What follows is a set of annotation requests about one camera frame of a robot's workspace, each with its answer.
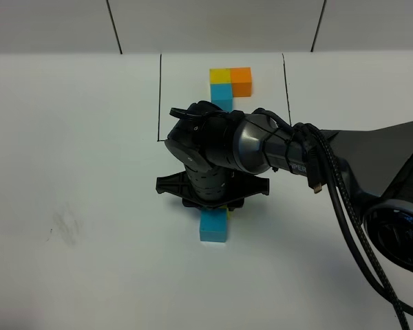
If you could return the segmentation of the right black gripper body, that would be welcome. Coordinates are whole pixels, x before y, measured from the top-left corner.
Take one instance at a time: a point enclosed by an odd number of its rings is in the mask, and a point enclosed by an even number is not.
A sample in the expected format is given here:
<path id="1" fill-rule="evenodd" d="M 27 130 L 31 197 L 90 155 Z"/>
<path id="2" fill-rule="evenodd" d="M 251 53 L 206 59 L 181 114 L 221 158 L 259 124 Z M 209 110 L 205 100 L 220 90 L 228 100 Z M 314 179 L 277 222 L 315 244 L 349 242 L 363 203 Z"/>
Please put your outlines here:
<path id="1" fill-rule="evenodd" d="M 242 208 L 247 197 L 268 195 L 270 182 L 267 178 L 227 168 L 214 168 L 206 173 L 186 168 L 183 172 L 157 178 L 156 191 L 181 198 L 187 208 L 234 210 Z"/>

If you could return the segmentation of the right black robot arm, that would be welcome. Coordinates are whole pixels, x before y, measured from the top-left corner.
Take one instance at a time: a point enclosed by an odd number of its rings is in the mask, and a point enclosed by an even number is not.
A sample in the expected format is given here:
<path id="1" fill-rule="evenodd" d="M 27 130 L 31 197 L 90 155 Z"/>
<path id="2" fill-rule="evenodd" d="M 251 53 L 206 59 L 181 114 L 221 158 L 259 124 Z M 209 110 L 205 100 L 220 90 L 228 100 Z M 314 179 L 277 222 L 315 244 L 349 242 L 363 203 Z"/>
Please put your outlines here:
<path id="1" fill-rule="evenodd" d="M 200 101 L 173 108 L 165 140 L 185 170 L 160 177 L 158 193 L 186 207 L 239 208 L 269 193 L 268 170 L 302 175 L 313 190 L 336 165 L 359 223 L 384 257 L 413 273 L 413 122 L 373 131 L 316 130 L 289 125 L 271 111 L 226 112 Z"/>

